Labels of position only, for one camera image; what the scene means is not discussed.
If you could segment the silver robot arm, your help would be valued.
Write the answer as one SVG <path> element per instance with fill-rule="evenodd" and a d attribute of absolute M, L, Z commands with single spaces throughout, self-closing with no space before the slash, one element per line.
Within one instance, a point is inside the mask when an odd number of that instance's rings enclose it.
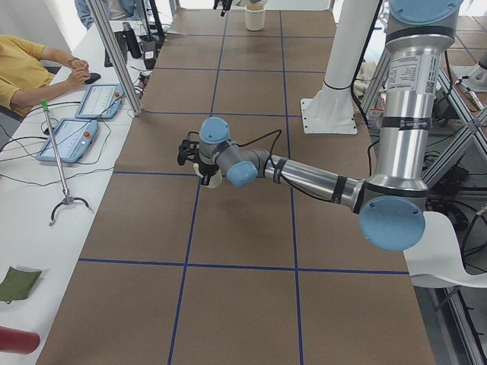
<path fill-rule="evenodd" d="M 301 102 L 306 133 L 355 133 L 350 95 L 377 20 L 379 1 L 344 3 L 323 86 Z M 211 188 L 223 179 L 243 187 L 261 176 L 287 183 L 312 198 L 349 207 L 359 216 L 364 237 L 373 245 L 403 251 L 425 230 L 422 205 L 428 192 L 422 164 L 438 71 L 443 53 L 453 44 L 459 1 L 391 1 L 385 47 L 391 55 L 386 103 L 380 128 L 375 171 L 353 179 L 262 149 L 244 150 L 230 137 L 221 118 L 207 118 L 199 140 L 179 163 L 193 162 L 202 184 Z"/>

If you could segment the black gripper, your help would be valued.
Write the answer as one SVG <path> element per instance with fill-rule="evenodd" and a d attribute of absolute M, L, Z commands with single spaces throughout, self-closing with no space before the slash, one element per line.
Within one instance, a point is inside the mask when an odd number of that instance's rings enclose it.
<path fill-rule="evenodd" d="M 218 166 L 215 164 L 198 163 L 198 174 L 202 183 L 209 183 L 217 172 Z"/>

